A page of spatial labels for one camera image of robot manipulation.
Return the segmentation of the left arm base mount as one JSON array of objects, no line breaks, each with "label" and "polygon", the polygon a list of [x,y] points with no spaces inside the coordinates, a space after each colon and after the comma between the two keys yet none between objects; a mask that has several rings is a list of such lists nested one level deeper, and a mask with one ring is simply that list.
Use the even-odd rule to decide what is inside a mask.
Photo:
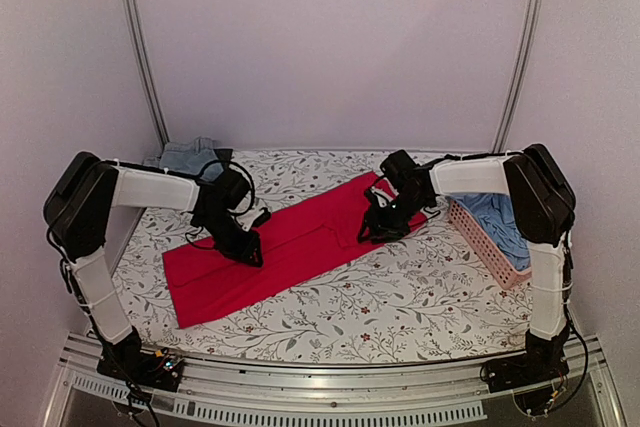
[{"label": "left arm base mount", "polygon": [[137,344],[107,344],[103,347],[97,372],[142,387],[177,392],[184,359],[167,349],[145,352]]}]

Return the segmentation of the light blue shirt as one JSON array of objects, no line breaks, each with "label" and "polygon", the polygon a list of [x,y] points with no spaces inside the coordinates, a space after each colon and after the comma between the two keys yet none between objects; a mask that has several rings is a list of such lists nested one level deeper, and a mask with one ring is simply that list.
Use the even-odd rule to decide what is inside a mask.
[{"label": "light blue shirt", "polygon": [[505,194],[476,193],[455,196],[518,271],[530,265],[524,237],[516,226],[511,199]]}]

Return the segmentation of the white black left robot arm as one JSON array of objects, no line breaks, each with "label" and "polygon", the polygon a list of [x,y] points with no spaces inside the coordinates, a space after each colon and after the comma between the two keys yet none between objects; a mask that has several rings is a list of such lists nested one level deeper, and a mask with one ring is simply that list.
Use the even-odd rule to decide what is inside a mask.
[{"label": "white black left robot arm", "polygon": [[81,151],[44,203],[45,239],[59,256],[68,290],[110,354],[111,366],[128,381],[141,380],[149,362],[139,352],[140,336],[120,301],[107,257],[115,212],[186,213],[195,229],[209,234],[212,251],[247,266],[263,264],[258,229],[271,213],[259,206],[253,178],[233,160],[206,165],[222,171],[208,180],[204,169],[185,173]]}]

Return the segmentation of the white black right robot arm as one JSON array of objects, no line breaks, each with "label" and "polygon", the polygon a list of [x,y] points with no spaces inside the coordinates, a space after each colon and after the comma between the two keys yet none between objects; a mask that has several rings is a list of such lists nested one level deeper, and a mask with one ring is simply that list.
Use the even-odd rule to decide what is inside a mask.
[{"label": "white black right robot arm", "polygon": [[381,244],[403,239],[412,219],[440,197],[462,201],[475,217],[502,200],[501,219],[492,230],[516,230],[528,251],[533,310],[525,337],[526,354],[517,374],[537,383],[563,355],[570,332],[567,303],[572,289],[571,230],[576,198],[549,150],[532,144],[503,154],[446,155],[417,163],[406,151],[381,164],[383,180],[396,194],[382,200],[372,187],[357,239]]}]

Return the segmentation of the red t-shirt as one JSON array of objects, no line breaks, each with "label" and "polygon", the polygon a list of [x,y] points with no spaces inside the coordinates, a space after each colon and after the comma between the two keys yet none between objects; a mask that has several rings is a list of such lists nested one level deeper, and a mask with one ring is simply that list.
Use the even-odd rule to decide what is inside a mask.
[{"label": "red t-shirt", "polygon": [[371,239],[357,238],[373,204],[365,196],[370,186],[391,191],[388,181],[368,172],[275,212],[258,230],[260,267],[225,257],[209,238],[165,252],[179,327],[221,319],[376,249]]}]

